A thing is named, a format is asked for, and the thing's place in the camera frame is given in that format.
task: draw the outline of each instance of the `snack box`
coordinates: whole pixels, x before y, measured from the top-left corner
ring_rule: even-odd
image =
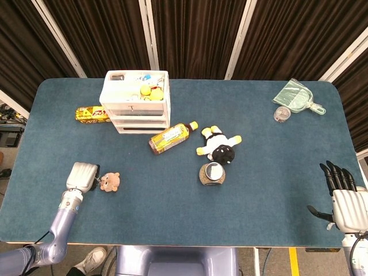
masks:
[[[75,111],[75,119],[84,124],[111,122],[103,106],[87,106],[77,108]]]

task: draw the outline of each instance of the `plush toy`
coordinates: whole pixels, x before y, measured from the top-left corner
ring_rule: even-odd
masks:
[[[104,191],[117,191],[120,185],[120,174],[118,172],[109,172],[101,177],[101,190]]]
[[[227,139],[217,126],[205,128],[202,135],[206,138],[206,146],[197,148],[198,155],[205,155],[211,161],[215,161],[221,165],[230,164],[235,157],[235,151],[232,149],[234,145],[242,142],[240,135]]]

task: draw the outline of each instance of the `black cable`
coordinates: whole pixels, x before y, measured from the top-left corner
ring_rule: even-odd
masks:
[[[25,126],[25,124],[23,122],[15,120],[15,119],[3,119],[2,121],[9,122],[9,123],[16,123],[16,124],[20,124],[20,125]]]
[[[36,241],[33,244],[38,243],[40,240],[42,240],[44,237],[46,237],[46,235],[49,234],[49,233],[50,233],[50,231],[47,231],[45,235],[43,235],[40,239],[38,239],[38,241]],[[30,257],[29,257],[29,260],[28,260],[27,264],[25,265],[25,267],[23,269],[23,272],[22,272],[21,276],[25,276],[25,274],[26,274],[26,272],[29,268],[30,262],[31,261],[35,262],[35,260],[36,260],[36,249],[33,246],[26,246],[26,248],[30,249]]]
[[[264,259],[264,264],[263,264],[263,270],[262,270],[262,276],[265,276],[265,268],[266,268],[266,264],[267,264],[267,260],[269,259],[269,255],[271,253],[272,248],[270,248],[270,250],[267,253],[266,258]]]
[[[30,249],[30,258],[29,258],[27,264],[25,265],[25,267],[23,269],[22,276],[25,276],[25,273],[28,270],[30,262],[36,260],[36,250],[35,250],[35,248],[33,246],[26,246],[26,247]]]
[[[39,238],[39,239],[38,239],[38,241],[36,241],[34,244],[39,243],[39,241],[40,241],[40,240],[42,240],[44,237],[46,237],[46,236],[47,236],[47,234],[49,234],[49,233],[50,233],[50,231],[47,231],[47,232],[45,233],[45,235],[43,235],[41,238]]]
[[[111,248],[110,252],[109,252],[109,253],[108,253],[108,255],[106,256],[106,259],[104,260],[104,262],[103,262],[103,264],[102,264],[102,266],[101,266],[101,271],[100,271],[100,274],[101,274],[101,275],[102,275],[102,270],[103,270],[103,269],[104,269],[104,267],[105,267],[106,261],[108,260],[108,258],[109,258],[109,256],[110,256],[111,252],[113,252],[114,247],[113,247],[113,248]]]
[[[111,263],[109,265],[109,268],[108,268],[108,272],[106,273],[106,276],[109,276],[110,275],[110,269],[113,267],[115,261],[116,261],[116,258],[111,261]]]
[[[363,240],[363,239],[365,239],[365,238],[367,238],[367,237],[368,237],[368,233],[366,233],[366,234],[364,234],[364,235],[362,235],[362,236],[358,237],[358,238],[356,239],[355,243],[354,243],[354,244],[352,245],[352,247],[351,247],[349,261],[350,261],[350,268],[351,268],[352,276],[356,276],[356,275],[355,275],[355,272],[354,272],[354,269],[353,269],[353,267],[352,267],[352,255],[353,255],[353,253],[354,253],[355,247],[357,246],[357,244],[359,243],[359,241],[360,241],[360,240]]]

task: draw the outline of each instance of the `white sneaker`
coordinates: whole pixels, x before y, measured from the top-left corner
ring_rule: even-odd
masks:
[[[106,259],[106,250],[103,247],[96,247],[87,254],[84,260],[75,265],[77,269],[85,275],[99,267]]]

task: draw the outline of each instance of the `black curtain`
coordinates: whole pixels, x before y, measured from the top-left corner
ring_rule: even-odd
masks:
[[[368,49],[334,82],[356,152],[368,148]]]
[[[0,1],[0,88],[30,110],[39,84],[78,76],[31,1]]]
[[[246,0],[152,0],[160,69],[224,79]]]
[[[150,69],[138,0],[44,2],[89,78]]]
[[[258,0],[233,79],[317,81],[367,26],[367,0]]]

